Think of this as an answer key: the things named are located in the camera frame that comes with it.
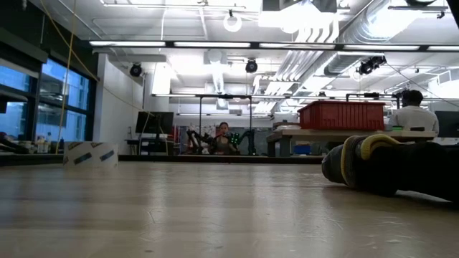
red storage bin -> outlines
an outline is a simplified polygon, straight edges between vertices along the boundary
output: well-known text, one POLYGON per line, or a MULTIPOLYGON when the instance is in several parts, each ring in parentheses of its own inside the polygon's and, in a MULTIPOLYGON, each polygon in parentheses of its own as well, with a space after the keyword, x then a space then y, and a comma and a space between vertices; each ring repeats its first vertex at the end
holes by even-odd
POLYGON ((383 130, 383 102, 314 101, 298 111, 303 129, 383 130))

monitor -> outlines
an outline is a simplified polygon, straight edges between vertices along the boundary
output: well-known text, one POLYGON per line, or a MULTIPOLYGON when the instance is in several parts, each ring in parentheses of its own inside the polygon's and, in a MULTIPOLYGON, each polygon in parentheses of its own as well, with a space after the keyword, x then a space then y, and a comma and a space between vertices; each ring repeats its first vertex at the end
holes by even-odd
POLYGON ((173 122, 173 112, 150 112, 148 115, 142 111, 137 116, 136 133, 171 134, 173 122))
POLYGON ((440 138, 459 138, 459 112, 435 111, 438 118, 440 138))

window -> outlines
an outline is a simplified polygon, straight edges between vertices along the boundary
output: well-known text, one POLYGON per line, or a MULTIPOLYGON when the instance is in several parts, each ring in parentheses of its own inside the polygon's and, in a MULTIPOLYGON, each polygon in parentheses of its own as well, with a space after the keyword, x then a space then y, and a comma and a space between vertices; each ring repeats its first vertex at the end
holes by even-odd
MULTIPOLYGON (((40 103, 38 106, 37 137, 46 137, 58 141, 61 108, 40 103)), ((86 115, 70 110, 64 111, 61 138, 65 141, 85 140, 86 115)))
POLYGON ((26 117, 26 103, 8 102, 6 113, 0 114, 0 132, 5 132, 14 140, 24 140, 26 117))
POLYGON ((67 68, 48 60, 42 68, 42 81, 40 83, 40 97, 62 101, 65 97, 66 104, 88 109, 89 79, 72 70, 67 78, 67 89, 64 89, 67 68))
POLYGON ((30 91, 31 77, 5 66, 0 66, 0 84, 17 90, 30 91))

wooden floor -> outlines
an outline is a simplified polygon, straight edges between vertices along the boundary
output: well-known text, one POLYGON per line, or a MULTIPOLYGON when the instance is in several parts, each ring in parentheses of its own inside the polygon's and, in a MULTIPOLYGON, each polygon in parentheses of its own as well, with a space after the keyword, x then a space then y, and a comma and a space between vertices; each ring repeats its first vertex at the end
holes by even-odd
POLYGON ((0 168, 0 257, 459 257, 459 211, 329 183, 320 166, 0 168))

dark hair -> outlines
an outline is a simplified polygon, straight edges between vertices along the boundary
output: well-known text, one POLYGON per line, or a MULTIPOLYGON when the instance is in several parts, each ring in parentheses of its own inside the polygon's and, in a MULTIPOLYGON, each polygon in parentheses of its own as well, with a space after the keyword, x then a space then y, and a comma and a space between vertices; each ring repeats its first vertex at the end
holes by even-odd
POLYGON ((410 90, 403 97, 408 105, 421 105, 422 100, 424 100, 424 96, 419 90, 410 90))

